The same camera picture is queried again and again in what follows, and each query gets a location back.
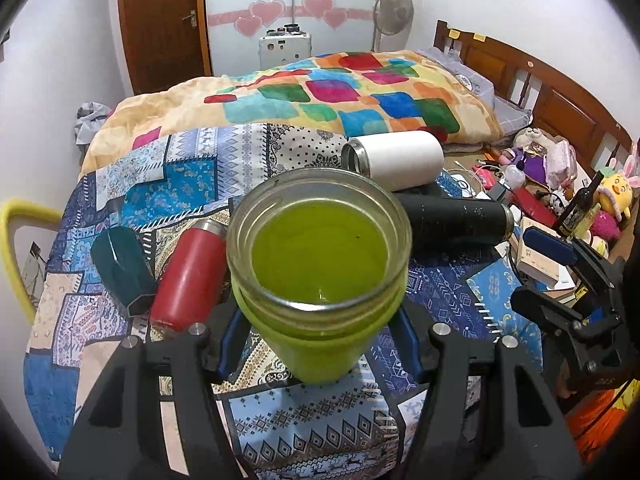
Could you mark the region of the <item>black thermos cup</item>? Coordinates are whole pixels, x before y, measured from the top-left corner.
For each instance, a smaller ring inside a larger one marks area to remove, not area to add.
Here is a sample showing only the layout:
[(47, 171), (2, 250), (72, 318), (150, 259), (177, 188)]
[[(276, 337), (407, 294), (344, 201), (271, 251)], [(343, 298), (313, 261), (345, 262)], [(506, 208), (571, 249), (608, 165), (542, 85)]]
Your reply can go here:
[(395, 197), (408, 216), (415, 256), (495, 247), (513, 233), (512, 212), (494, 200), (411, 193), (395, 193)]

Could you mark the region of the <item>cardboard box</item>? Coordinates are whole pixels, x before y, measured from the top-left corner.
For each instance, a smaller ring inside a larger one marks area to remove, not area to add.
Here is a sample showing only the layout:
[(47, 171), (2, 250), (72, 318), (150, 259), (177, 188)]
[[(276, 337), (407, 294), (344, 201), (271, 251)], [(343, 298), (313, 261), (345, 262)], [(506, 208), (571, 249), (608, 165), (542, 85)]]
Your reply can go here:
[(574, 288), (575, 282), (566, 266), (561, 266), (541, 252), (536, 252), (524, 242), (523, 233), (532, 226), (551, 236), (558, 237), (558, 234), (548, 226), (527, 217), (521, 218), (520, 224), (514, 229), (510, 239), (510, 255), (518, 273), (544, 285), (544, 290)]

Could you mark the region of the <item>white standing fan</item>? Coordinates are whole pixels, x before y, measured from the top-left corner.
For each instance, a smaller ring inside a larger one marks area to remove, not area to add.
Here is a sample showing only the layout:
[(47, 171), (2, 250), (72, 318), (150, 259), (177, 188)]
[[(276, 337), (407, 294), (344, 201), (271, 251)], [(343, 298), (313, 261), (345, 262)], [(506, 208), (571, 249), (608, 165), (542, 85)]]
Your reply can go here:
[(376, 0), (373, 8), (372, 50), (406, 44), (414, 17), (413, 0)]

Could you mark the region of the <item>wooden headboard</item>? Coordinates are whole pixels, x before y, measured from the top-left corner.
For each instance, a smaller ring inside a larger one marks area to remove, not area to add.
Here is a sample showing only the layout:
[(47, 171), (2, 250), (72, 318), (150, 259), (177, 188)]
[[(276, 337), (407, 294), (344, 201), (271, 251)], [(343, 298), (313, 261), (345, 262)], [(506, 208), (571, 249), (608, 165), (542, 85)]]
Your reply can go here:
[(568, 140), (590, 174), (601, 155), (621, 159), (634, 147), (627, 130), (595, 96), (539, 58), (442, 20), (436, 22), (434, 46), (458, 50), (462, 63), (489, 79), (500, 98), (519, 107), (534, 98), (533, 125)]

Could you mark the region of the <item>white appliance box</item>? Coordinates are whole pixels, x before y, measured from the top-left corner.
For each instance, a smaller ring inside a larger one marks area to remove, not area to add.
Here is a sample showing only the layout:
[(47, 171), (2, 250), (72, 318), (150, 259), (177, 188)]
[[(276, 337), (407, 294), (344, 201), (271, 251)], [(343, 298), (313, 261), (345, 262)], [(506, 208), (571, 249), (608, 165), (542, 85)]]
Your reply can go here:
[(258, 58), (262, 70), (310, 58), (311, 51), (311, 34), (301, 30), (297, 23), (268, 29), (265, 36), (258, 39)]

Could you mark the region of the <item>frosted wardrobe with hearts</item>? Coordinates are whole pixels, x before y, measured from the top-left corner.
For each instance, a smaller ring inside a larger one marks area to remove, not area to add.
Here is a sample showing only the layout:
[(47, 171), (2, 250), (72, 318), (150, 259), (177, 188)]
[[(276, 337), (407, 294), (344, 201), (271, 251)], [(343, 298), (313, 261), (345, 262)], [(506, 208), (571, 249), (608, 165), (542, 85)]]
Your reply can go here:
[(369, 51), (375, 0), (205, 0), (213, 74), (259, 70), (258, 39), (268, 29), (297, 23), (311, 34), (311, 56)]

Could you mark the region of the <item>colourful squares yellow quilt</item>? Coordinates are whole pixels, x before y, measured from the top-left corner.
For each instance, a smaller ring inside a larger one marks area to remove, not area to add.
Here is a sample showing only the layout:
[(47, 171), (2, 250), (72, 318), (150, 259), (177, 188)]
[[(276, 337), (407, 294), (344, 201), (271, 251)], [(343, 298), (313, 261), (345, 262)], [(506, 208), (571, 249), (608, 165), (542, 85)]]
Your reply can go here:
[(91, 141), (81, 171), (158, 136), (255, 122), (343, 136), (425, 130), (442, 144), (490, 143), (506, 134), (492, 105), (421, 52), (337, 52), (123, 100)]

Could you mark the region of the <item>lime green thermos cup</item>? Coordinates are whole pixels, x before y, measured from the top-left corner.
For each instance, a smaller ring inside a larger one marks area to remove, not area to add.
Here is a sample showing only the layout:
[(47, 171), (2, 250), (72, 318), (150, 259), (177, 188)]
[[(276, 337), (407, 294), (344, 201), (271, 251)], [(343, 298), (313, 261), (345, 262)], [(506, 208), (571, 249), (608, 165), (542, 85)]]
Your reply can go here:
[(295, 169), (242, 197), (227, 258), (233, 296), (290, 373), (340, 379), (405, 297), (412, 231), (391, 192), (341, 169)]

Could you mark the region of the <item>red thermos cup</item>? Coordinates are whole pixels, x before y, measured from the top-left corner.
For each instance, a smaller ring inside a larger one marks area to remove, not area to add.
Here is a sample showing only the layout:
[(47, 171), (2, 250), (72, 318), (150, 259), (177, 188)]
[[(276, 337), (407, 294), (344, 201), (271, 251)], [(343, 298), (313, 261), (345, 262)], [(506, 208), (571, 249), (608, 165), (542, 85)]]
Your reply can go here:
[(227, 273), (227, 228), (203, 219), (179, 237), (152, 304), (151, 324), (180, 333), (204, 323), (219, 302)]

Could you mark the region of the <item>grey pillow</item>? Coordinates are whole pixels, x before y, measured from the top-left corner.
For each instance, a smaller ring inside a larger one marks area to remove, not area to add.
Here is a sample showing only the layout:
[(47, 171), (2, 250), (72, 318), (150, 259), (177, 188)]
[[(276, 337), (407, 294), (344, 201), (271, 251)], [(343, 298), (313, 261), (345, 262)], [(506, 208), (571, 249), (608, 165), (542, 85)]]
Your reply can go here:
[(524, 110), (497, 96), (494, 84), (485, 76), (464, 65), (456, 51), (444, 53), (436, 47), (428, 47), (420, 51), (420, 55), (446, 68), (465, 88), (488, 105), (495, 113), (497, 122), (506, 136), (512, 136), (532, 124), (533, 113), (530, 110)]

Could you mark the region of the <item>brown wooden door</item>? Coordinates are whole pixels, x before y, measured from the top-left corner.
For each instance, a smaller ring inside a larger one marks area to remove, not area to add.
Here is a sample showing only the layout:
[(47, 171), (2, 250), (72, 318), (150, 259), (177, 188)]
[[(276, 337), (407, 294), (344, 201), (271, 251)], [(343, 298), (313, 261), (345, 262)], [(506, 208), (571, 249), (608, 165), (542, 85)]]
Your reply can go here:
[(210, 76), (205, 0), (117, 0), (132, 91)]

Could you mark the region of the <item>white thermos cup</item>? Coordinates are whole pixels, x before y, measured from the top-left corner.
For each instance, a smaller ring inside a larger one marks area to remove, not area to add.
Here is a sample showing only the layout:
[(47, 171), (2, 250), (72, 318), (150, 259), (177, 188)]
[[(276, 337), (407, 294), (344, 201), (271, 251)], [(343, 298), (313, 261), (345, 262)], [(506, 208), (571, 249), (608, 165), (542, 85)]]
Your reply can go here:
[(438, 140), (423, 130), (353, 136), (342, 147), (341, 167), (395, 192), (432, 183), (444, 166)]

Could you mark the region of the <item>blue patchwork bed sheet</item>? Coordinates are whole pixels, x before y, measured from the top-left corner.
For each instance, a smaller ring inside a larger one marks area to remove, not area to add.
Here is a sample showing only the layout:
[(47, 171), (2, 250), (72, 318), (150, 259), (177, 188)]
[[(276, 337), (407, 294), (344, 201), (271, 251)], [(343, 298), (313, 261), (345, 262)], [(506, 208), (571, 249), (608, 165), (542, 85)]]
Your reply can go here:
[[(186, 229), (203, 219), (227, 223), (246, 193), (282, 172), (336, 167), (344, 142), (338, 134), (275, 124), (196, 128), (151, 139), (80, 179), (50, 252), (24, 359), (26, 401), (51, 460), (61, 460), (118, 343), (162, 336), (147, 314), (130, 318), (114, 303), (91, 259), (96, 237), (112, 226), (132, 229), (152, 274), (160, 275)], [(401, 193), (466, 198), (449, 172)], [(538, 328), (510, 309), (518, 279), (505, 244), (412, 255), (407, 294), (465, 336), (513, 334), (540, 362)], [(325, 386), (299, 382), (250, 333), (238, 367), (213, 395), (247, 477), (382, 479), (408, 454), (425, 389), (402, 367), (389, 332)]]

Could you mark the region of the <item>yellow plush toy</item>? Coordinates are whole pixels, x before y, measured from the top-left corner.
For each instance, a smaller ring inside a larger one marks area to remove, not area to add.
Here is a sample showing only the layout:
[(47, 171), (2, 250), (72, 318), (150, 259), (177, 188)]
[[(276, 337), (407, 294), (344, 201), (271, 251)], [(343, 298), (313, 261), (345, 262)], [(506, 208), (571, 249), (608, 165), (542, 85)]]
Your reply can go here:
[(639, 188), (639, 157), (636, 147), (636, 144), (632, 146), (622, 168), (616, 168), (617, 160), (613, 158), (600, 169), (603, 179), (597, 189), (598, 202), (617, 223), (630, 218), (634, 191)]

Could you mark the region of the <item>dark wine bottle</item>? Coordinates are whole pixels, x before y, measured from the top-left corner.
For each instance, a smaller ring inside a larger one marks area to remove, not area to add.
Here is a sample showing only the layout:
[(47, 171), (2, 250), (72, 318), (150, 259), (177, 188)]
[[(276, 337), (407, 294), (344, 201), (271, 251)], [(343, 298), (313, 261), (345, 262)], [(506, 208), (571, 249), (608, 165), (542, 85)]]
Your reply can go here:
[(556, 220), (553, 229), (562, 237), (570, 237), (578, 223), (585, 218), (593, 205), (594, 194), (603, 180), (604, 175), (597, 171), (588, 186), (583, 186), (568, 203), (562, 214)]

